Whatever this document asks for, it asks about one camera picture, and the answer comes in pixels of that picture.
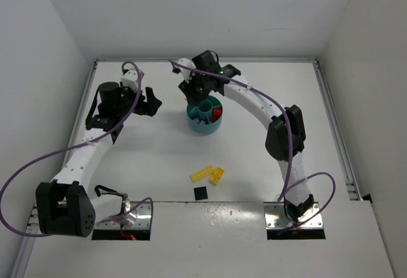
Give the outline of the red arch lego brick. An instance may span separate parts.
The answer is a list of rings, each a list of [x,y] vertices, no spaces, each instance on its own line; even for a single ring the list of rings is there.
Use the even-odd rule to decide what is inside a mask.
[[[212,121],[216,122],[222,116],[223,110],[221,108],[214,108],[212,112]]]

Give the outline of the yellow lego plate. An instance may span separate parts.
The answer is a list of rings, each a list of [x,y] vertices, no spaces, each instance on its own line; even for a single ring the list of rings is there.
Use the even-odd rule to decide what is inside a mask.
[[[193,183],[210,176],[215,171],[215,168],[212,165],[206,166],[203,169],[200,169],[190,175],[190,179]]]

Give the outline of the black lego brick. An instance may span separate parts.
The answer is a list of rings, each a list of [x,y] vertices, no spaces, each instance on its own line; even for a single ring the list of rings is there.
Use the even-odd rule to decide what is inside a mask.
[[[196,187],[193,189],[193,191],[194,191],[195,201],[208,199],[208,193],[207,193],[206,186]]]

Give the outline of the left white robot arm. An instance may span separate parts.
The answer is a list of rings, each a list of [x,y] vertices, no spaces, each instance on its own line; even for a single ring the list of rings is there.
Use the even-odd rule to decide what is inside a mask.
[[[91,187],[91,180],[107,150],[123,128],[124,117],[154,116],[162,105],[151,87],[105,82],[98,86],[85,119],[81,146],[62,170],[36,188],[39,229],[45,235],[87,237],[100,223],[129,225],[130,201],[127,194],[102,185]]]

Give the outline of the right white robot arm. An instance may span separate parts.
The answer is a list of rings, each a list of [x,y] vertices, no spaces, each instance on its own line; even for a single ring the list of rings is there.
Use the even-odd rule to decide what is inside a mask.
[[[209,50],[171,64],[173,73],[183,76],[179,89],[188,104],[198,106],[211,92],[217,92],[260,121],[267,131],[265,148],[279,164],[284,182],[277,200],[283,203],[288,218],[298,222],[314,204],[303,167],[306,133],[301,109],[281,105],[253,87],[235,66],[221,66]]]

